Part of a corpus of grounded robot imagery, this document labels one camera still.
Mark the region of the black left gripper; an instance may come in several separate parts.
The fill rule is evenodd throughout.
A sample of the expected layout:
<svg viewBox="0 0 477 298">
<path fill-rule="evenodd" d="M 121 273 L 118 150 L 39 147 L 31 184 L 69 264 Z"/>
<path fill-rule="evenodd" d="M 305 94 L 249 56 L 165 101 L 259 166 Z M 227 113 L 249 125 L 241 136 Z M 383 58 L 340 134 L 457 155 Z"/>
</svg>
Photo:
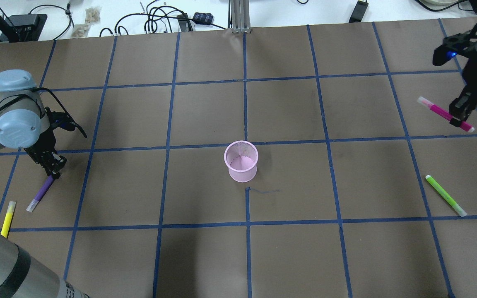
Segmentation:
<svg viewBox="0 0 477 298">
<path fill-rule="evenodd" d="M 43 132 L 35 144 L 25 148 L 25 152 L 36 164 L 45 168 L 49 177 L 59 179 L 61 176 L 60 171 L 66 165 L 66 158 L 58 155 L 55 150 L 55 142 L 56 139 L 53 132 Z"/>
</svg>

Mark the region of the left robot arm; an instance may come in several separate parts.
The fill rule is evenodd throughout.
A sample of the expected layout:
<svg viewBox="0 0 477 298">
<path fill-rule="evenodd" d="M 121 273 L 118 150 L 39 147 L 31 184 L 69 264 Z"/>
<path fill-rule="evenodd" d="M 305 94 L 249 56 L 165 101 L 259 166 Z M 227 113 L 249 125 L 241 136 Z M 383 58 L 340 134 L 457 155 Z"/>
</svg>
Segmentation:
<svg viewBox="0 0 477 298">
<path fill-rule="evenodd" d="M 30 208 L 34 208 L 51 183 L 60 177 L 67 159 L 55 149 L 54 130 L 79 130 L 66 109 L 52 111 L 42 102 L 40 87 L 27 70 L 10 69 L 0 72 L 0 185 L 11 177 L 11 158 L 19 159 L 19 151 L 28 154 L 34 164 L 43 168 L 47 181 Z M 6 218 L 0 224 L 0 298 L 87 298 L 89 294 L 66 281 L 34 258 L 25 248 L 10 239 L 15 202 L 8 203 Z"/>
</svg>

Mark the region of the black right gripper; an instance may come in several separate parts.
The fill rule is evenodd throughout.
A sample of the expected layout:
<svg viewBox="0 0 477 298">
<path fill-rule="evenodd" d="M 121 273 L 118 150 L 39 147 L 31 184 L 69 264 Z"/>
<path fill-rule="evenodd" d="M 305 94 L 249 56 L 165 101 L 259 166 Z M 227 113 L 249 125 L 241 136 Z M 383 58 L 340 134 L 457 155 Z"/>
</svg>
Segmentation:
<svg viewBox="0 0 477 298">
<path fill-rule="evenodd" d="M 477 58 L 469 59 L 463 69 L 462 78 L 466 86 L 460 92 L 460 96 L 449 104 L 449 113 L 452 115 L 449 123 L 456 127 L 466 122 L 477 107 Z"/>
</svg>

